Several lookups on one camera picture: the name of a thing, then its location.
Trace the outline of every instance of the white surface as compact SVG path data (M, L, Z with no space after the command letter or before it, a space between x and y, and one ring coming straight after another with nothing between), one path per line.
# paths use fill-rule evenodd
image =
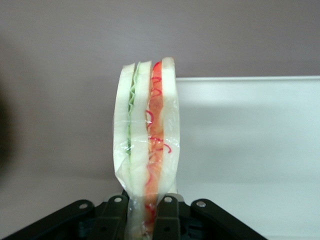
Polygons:
M320 75L319 11L316 0L0 1L0 90L14 137L0 179L0 238L120 190L112 117L123 65L173 56L178 77ZM278 237L270 239L320 239L319 88L251 83L197 84L205 94L179 83L178 188L188 201L216 192L213 201Z
M178 82L188 204L210 199L268 239L320 238L320 76L306 79Z

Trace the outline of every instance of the gray wall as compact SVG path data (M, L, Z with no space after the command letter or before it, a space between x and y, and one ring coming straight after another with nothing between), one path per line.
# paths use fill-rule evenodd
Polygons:
M320 75L319 13L317 0L0 1L0 238L121 190L122 65L172 56L177 77Z

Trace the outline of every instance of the metal screw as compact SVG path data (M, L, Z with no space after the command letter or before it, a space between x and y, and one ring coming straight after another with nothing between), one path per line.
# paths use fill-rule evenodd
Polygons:
M204 208L204 207L206 206L206 203L203 202L203 201L197 201L197 202L196 202L196 205L197 205L198 207L200 207L200 208Z
M86 209L88 207L88 204L87 203L82 203L80 206L79 206L79 209Z
M114 202L115 203L120 203L122 201L122 198L121 197L116 197L115 199L114 199Z
M164 198L164 201L165 201L166 203L171 203L171 202L172 202L172 198L169 197L169 196L166 196L166 197Z

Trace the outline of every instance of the screw head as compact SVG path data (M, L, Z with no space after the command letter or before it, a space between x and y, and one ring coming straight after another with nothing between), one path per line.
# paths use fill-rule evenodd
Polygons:
M120 203L122 201L122 198L121 197L116 197L115 199L114 199L114 202L115 203Z
M87 203L82 203L80 206L79 206L79 209L86 209L88 207L88 204Z
M196 205L197 205L198 207L200 207L200 208L204 208L204 207L206 206L206 203L203 202L203 201L197 201L197 202L196 202Z
M172 198L169 197L169 196L166 196L166 197L164 198L164 201L165 201L166 203L171 203L171 202L172 202Z

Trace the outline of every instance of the plastic wrap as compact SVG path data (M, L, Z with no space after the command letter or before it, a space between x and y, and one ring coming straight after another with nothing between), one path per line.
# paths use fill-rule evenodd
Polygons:
M157 203L176 191L179 102L171 57L124 66L114 109L114 172L130 197L127 239L151 239Z

